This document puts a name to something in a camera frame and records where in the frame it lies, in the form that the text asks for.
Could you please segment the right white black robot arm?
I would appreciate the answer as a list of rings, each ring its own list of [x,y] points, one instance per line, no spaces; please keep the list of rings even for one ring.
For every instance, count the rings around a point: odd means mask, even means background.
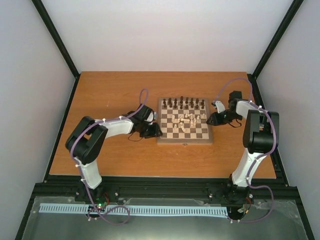
[[[228,203],[245,203],[256,170],[279,145],[280,116],[251,100],[242,99],[241,91],[229,94],[228,108],[219,100],[211,104],[216,112],[207,119],[208,125],[222,126],[231,124],[233,120],[245,119],[242,136],[244,152],[236,170],[230,174],[222,189],[222,196]]]

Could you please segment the wooden chess board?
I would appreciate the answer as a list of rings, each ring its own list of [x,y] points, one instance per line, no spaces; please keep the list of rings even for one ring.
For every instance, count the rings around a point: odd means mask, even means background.
[[[158,123],[162,136],[157,138],[157,143],[168,145],[212,144],[213,131],[212,127],[207,124],[210,115],[209,100],[205,110],[164,110],[161,109],[158,100]],[[185,124],[185,132],[182,132],[180,123]],[[178,128],[174,129],[174,124],[178,124]]]

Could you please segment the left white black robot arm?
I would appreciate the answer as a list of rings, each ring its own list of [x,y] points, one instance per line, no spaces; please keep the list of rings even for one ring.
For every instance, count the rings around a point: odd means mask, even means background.
[[[158,138],[163,135],[156,122],[157,113],[150,107],[140,104],[137,110],[113,119],[94,119],[83,117],[71,135],[65,147],[79,169],[81,181],[87,185],[86,195],[92,201],[103,198],[104,188],[100,186],[102,177],[99,173],[97,158],[105,139],[118,135],[139,133],[144,139]]]

